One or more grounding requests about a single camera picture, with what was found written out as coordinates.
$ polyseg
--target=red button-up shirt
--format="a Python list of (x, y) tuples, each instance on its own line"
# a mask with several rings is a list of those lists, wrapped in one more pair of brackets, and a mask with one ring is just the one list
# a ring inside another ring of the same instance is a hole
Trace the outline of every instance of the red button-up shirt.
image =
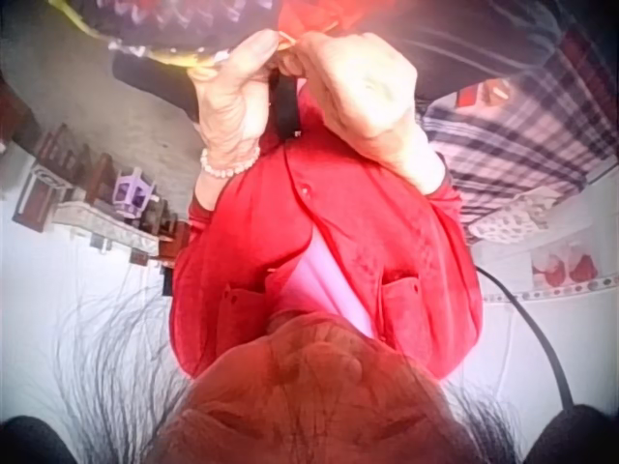
[(303, 135), (266, 151), (207, 214), (174, 276), (171, 340), (197, 376), (266, 333), (273, 301), (315, 225), (388, 345), (437, 378), (478, 339), (482, 299), (449, 183), (429, 196), (361, 159), (302, 108)]

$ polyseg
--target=purple object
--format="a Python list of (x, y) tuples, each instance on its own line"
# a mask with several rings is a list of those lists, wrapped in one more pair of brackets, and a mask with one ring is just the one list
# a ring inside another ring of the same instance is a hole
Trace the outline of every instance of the purple object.
[(130, 175), (121, 173), (114, 187), (114, 208), (125, 218), (138, 219), (146, 209), (154, 189), (155, 184), (149, 184), (142, 177), (139, 167), (134, 168)]

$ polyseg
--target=pearl bracelet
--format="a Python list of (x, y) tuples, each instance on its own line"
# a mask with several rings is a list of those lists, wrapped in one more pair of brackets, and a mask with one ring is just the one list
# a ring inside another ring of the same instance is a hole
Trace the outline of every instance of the pearl bracelet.
[(258, 161), (258, 158), (260, 157), (260, 147), (255, 147), (253, 156), (250, 159), (246, 159), (245, 161), (238, 163), (235, 167), (230, 167), (228, 169), (215, 169), (211, 166), (208, 161), (208, 153), (208, 149), (205, 148), (202, 150), (202, 156), (200, 157), (200, 164), (202, 164), (202, 169), (204, 172), (219, 179), (229, 179), (230, 177), (234, 177), (236, 174), (241, 174), (243, 171), (247, 171), (255, 164), (256, 161)]

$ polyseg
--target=checkered cloth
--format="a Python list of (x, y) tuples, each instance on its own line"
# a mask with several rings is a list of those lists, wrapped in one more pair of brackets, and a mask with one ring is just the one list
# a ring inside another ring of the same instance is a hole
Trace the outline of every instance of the checkered cloth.
[(539, 186), (574, 195), (592, 169), (617, 156), (614, 74), (576, 27), (543, 68), (509, 80), (512, 98), (503, 105), (439, 102), (423, 117), (464, 200), (465, 227)]

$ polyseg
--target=wire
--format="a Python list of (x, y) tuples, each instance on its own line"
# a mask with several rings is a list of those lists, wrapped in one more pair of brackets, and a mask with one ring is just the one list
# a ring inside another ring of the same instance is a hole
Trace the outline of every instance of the wire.
[(617, 167), (619, 167), (619, 162), (615, 162), (612, 166), (610, 166), (606, 171), (604, 171), (602, 174), (600, 174), (598, 177), (596, 177), (593, 181), (589, 182), (589, 186), (593, 186), (594, 184), (596, 184), (598, 181), (600, 181), (603, 177), (606, 176), (606, 174), (608, 174), (610, 171), (614, 171)]
[(568, 379), (565, 375), (565, 371), (561, 366), (561, 362), (559, 361), (559, 357), (557, 356), (554, 348), (550, 344), (550, 341), (545, 336), (540, 326), (535, 322), (535, 320), (531, 317), (531, 315), (524, 309), (522, 304), (516, 299), (516, 297), (510, 292), (503, 283), (496, 278), (494, 275), (484, 271), (480, 267), (476, 267), (478, 273), (482, 276), (488, 278), (492, 283), (494, 283), (499, 289), (505, 294), (507, 299), (510, 301), (512, 305), (516, 308), (516, 311), (522, 316), (524, 322), (531, 328), (535, 337), (540, 341), (542, 348), (544, 349), (545, 355), (550, 362), (550, 367), (552, 368), (552, 373), (554, 374), (554, 378), (557, 382), (557, 388), (559, 389), (559, 395), (561, 396), (561, 405), (563, 406), (564, 411), (571, 409), (574, 407), (574, 399), (572, 398), (572, 392), (570, 391), (570, 384), (568, 384)]

